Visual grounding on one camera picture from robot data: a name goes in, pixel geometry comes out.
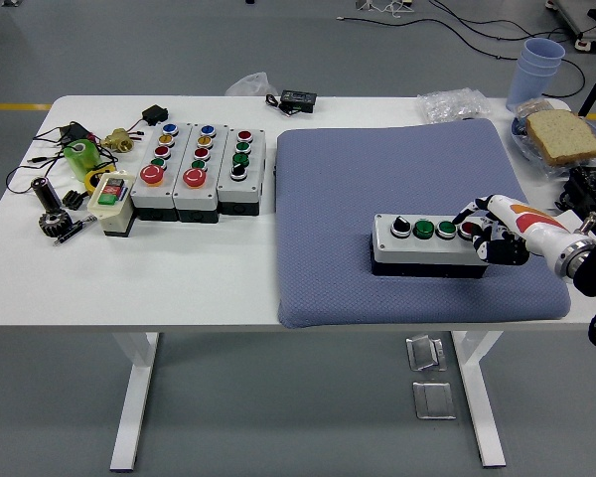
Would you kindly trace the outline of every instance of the bread slice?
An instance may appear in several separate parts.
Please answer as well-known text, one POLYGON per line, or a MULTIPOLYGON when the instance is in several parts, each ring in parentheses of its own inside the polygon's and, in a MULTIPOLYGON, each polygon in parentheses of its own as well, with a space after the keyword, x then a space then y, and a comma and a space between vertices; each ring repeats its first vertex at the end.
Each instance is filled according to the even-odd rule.
POLYGON ((564 109, 538 111, 525 128, 545 163, 561 166, 596 157, 596 136, 589 124, 564 109))

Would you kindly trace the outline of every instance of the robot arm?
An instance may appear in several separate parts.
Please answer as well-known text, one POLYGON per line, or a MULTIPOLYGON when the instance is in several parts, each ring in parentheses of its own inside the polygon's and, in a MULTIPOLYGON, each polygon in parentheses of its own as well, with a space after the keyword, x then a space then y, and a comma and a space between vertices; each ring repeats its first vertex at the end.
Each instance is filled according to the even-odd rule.
MULTIPOLYGON (((473 246, 481 260, 522 265, 530 253, 541 255, 554 275, 573 281, 584 295, 596 296, 596 239, 588 235, 596 225, 596 212, 586 214, 583 225, 570 232, 542 211, 493 195, 475 199, 453 223, 459 225, 477 211, 487 213, 482 226, 473 227, 473 246)), ((589 327, 589 338, 596 345, 596 316, 589 327)))

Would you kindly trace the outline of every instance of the stacked cups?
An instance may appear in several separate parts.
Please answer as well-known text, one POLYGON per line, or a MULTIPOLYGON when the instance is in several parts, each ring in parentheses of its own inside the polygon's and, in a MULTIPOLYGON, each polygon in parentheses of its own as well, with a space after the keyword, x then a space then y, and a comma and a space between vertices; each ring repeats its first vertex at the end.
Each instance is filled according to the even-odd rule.
POLYGON ((565 49, 546 38, 525 41, 517 60, 506 108, 513 111, 518 104, 541 96, 556 75, 563 56, 565 49))

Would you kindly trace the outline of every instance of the blue cushion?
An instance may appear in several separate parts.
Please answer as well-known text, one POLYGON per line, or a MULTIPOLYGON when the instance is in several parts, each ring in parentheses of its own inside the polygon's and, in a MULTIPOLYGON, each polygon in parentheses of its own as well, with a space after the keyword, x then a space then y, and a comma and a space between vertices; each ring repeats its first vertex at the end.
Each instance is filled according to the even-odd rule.
POLYGON ((386 129, 292 130, 278 137, 280 322, 460 323, 555 319, 566 286, 532 256, 481 279, 374 276, 373 216, 456 215, 476 197, 525 201, 486 119, 386 129))

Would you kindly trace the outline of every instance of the table leg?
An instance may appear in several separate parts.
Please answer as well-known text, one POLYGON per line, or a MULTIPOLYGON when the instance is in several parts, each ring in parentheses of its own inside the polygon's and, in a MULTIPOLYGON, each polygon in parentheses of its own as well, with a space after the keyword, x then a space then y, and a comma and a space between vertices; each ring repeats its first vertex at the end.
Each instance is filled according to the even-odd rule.
POLYGON ((479 453, 484 467, 504 467, 506 458, 501 447, 493 410, 490 407, 484 377, 479 362, 486 356, 503 332, 453 331, 453 343, 473 427, 477 436, 479 453))
POLYGON ((150 387, 159 333, 113 333, 117 344, 132 362, 126 399, 121 412, 110 470, 131 472, 135 465, 141 421, 150 387))

